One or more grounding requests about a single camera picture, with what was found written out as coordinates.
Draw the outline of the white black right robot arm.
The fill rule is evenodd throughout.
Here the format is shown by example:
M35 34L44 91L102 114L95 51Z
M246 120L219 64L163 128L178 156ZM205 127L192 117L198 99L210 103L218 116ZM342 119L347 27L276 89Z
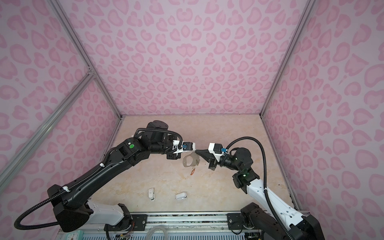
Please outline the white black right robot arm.
M235 187L251 196L255 203L241 209L243 226L256 228L273 240L323 240L320 222L290 207L252 169L252 155L246 148L236 148L234 154L224 150L196 150L211 170L224 167L235 171Z

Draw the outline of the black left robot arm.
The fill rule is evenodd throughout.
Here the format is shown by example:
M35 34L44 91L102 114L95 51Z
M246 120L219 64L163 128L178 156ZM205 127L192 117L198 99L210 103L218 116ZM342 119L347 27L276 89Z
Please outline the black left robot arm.
M133 217L124 204L92 203L90 197L120 173L134 167L150 155L165 155L168 160L181 158L194 150L195 143L185 142L162 121L148 123L135 134L106 153L102 162L76 180L61 187L53 185L48 194L62 193L53 200L54 215L62 231L69 233L84 225L102 224L108 231L131 230Z

